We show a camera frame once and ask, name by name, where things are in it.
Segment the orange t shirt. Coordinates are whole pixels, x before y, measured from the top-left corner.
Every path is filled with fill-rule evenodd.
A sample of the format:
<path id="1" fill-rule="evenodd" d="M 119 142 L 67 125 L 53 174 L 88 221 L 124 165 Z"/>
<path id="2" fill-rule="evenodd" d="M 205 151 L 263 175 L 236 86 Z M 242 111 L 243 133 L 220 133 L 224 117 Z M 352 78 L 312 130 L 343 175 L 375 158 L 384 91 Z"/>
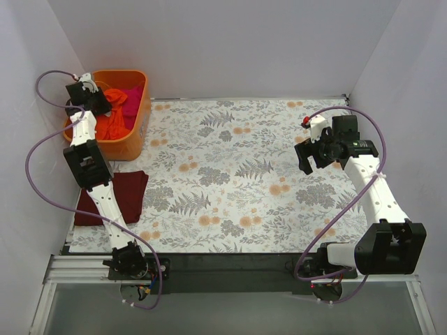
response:
<path id="1" fill-rule="evenodd" d="M 120 140 L 131 131 L 126 127 L 124 108 L 128 105 L 129 96 L 119 89 L 106 89 L 105 97 L 111 104 L 110 115 L 102 114 L 96 118 L 97 140 Z"/>

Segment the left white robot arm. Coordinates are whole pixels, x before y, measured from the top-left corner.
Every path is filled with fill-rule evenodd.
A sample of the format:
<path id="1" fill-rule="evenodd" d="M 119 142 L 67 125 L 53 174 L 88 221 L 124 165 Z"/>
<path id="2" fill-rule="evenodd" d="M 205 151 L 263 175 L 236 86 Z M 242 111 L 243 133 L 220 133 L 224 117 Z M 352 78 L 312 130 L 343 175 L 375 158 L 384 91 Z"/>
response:
<path id="1" fill-rule="evenodd" d="M 113 172 L 96 141 L 96 117 L 110 112 L 111 104 L 91 79 L 77 79 L 66 85 L 66 90 L 70 96 L 66 113 L 73 134 L 64 158 L 78 185 L 93 200 L 108 234 L 112 259 L 103 264 L 123 276 L 143 278 L 149 263 L 136 239 L 127 232 L 115 197 Z"/>

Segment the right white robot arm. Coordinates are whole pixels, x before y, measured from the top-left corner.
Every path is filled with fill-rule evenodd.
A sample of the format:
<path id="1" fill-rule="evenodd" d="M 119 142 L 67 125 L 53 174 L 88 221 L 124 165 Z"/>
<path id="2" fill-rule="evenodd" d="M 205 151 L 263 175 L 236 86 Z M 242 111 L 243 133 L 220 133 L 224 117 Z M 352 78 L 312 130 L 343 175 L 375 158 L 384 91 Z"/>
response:
<path id="1" fill-rule="evenodd" d="M 300 170 L 312 173 L 310 158 L 318 168 L 339 163 L 356 189 L 352 203 L 361 203 L 368 229 L 358 241 L 328 242 L 310 258 L 302 254 L 295 277 L 315 281 L 351 270 L 362 275 L 414 273 L 427 232 L 398 205 L 381 172 L 385 152 L 378 152 L 372 141 L 361 139 L 354 115 L 331 121 L 319 115 L 305 117 L 302 126 L 311 137 L 295 146 Z"/>

